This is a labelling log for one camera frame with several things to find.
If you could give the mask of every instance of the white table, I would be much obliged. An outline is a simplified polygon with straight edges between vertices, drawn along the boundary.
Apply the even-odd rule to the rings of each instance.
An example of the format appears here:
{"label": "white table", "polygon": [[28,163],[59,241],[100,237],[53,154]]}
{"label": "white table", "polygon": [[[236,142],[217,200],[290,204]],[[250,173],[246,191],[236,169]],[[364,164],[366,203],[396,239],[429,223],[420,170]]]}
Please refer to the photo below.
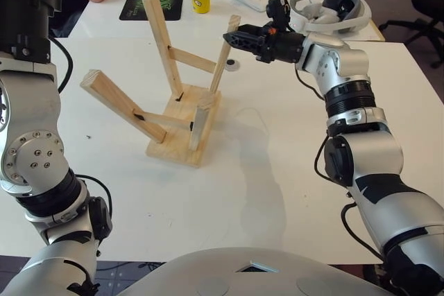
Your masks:
{"label": "white table", "polygon": [[[211,247],[258,246],[325,263],[376,262],[341,224],[339,213],[350,202],[345,190],[313,171],[326,113],[290,64],[262,64],[232,51],[241,68],[222,77],[221,108],[203,166],[195,169],[147,157],[148,137],[79,87],[89,69],[102,69],[143,109],[162,112],[170,92],[154,43],[120,38],[62,43],[75,60],[58,122],[66,156],[77,173],[105,182],[113,197],[114,229],[101,246],[102,260],[168,261]],[[187,48],[184,40],[173,44]],[[350,45],[369,55],[377,104],[404,148],[403,180],[444,204],[441,101],[402,44]],[[214,40],[187,50],[214,59],[219,47]],[[61,76],[66,61],[59,50],[53,50],[53,62]],[[186,83],[210,84],[208,73],[185,65],[180,71]],[[105,195],[88,185],[92,195]],[[0,254],[33,255],[43,242],[23,209],[4,192],[0,207]],[[349,220],[370,242],[357,210]]]}
{"label": "white table", "polygon": [[[237,0],[211,0],[211,10],[204,15],[196,14],[191,0],[183,0],[182,17],[179,21],[166,23],[171,36],[195,38],[219,37],[214,28],[226,28],[230,15],[242,16],[242,24],[263,26],[269,18]],[[152,32],[145,21],[121,21],[119,15],[125,0],[105,0],[102,3],[90,2],[80,16],[70,37],[151,37]],[[363,30],[342,36],[345,40],[384,41],[384,37],[371,22]]]}

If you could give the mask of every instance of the black cable wire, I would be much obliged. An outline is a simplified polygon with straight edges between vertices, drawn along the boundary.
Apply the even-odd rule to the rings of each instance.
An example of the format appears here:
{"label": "black cable wire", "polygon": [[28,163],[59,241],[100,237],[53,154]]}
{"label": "black cable wire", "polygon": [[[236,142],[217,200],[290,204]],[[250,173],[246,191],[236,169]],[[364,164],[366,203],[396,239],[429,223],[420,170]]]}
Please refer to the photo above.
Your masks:
{"label": "black cable wire", "polygon": [[101,272],[101,271],[104,271],[104,270],[114,270],[115,268],[119,268],[119,267],[128,265],[129,263],[132,263],[132,261],[127,261],[125,263],[120,263],[119,265],[112,266],[112,267],[101,268],[100,270],[96,270],[96,272]]}
{"label": "black cable wire", "polygon": [[299,82],[302,83],[302,85],[304,85],[306,88],[311,89],[319,99],[324,101],[324,98],[318,93],[318,91],[316,89],[314,89],[312,86],[310,86],[307,83],[305,83],[304,81],[302,81],[302,79],[299,76],[298,69],[296,68],[296,63],[294,64],[294,71],[296,73],[296,77],[298,78]]}
{"label": "black cable wire", "polygon": [[324,180],[328,180],[329,182],[334,183],[328,176],[323,175],[319,169],[318,169],[318,162],[319,162],[319,157],[321,157],[321,153],[322,153],[322,149],[324,149],[325,144],[327,143],[329,136],[328,134],[325,136],[324,141],[322,141],[321,146],[319,147],[318,152],[316,153],[316,157],[314,158],[314,172],[321,178],[323,178]]}
{"label": "black cable wire", "polygon": [[65,77],[63,78],[62,83],[60,83],[60,86],[57,89],[58,93],[60,94],[63,91],[63,89],[66,87],[66,85],[68,84],[69,79],[71,78],[72,69],[74,67],[74,64],[72,62],[71,55],[69,54],[68,50],[62,45],[62,43],[60,43],[58,40],[56,40],[53,36],[48,36],[48,40],[53,42],[63,52],[63,54],[65,55],[65,57],[67,58],[67,61],[68,61],[67,72],[65,74]]}
{"label": "black cable wire", "polygon": [[384,262],[384,258],[382,257],[382,255],[381,254],[379,254],[375,249],[373,249],[371,246],[369,246],[369,244],[367,244],[366,242],[364,242],[363,240],[361,240],[352,230],[351,230],[351,228],[350,228],[350,226],[348,225],[348,222],[347,222],[347,218],[346,218],[346,214],[347,214],[347,211],[350,209],[350,208],[353,208],[353,207],[356,207],[357,205],[356,205],[356,202],[353,202],[352,204],[347,204],[347,205],[345,205],[344,206],[344,208],[342,208],[342,211],[341,211],[341,221],[342,221],[342,224],[344,225],[344,227],[345,227],[345,230],[347,230],[347,232],[349,233],[349,235],[356,241],[356,242],[358,242],[359,244],[361,244],[362,246],[364,246],[368,251],[370,251],[374,256],[376,256],[380,261],[383,261]]}
{"label": "black cable wire", "polygon": [[153,263],[153,262],[145,262],[138,265],[138,268],[148,267],[148,269],[152,272],[162,266],[164,263]]}
{"label": "black cable wire", "polygon": [[104,183],[102,183],[100,180],[98,180],[95,177],[92,176],[88,176],[88,175],[76,175],[76,177],[78,178],[84,178],[86,180],[92,180],[93,182],[96,182],[98,185],[100,185],[103,190],[105,190],[106,195],[108,197],[108,211],[110,212],[110,217],[112,217],[112,198],[111,198],[111,192],[108,189],[108,187],[106,187],[106,185],[104,185]]}

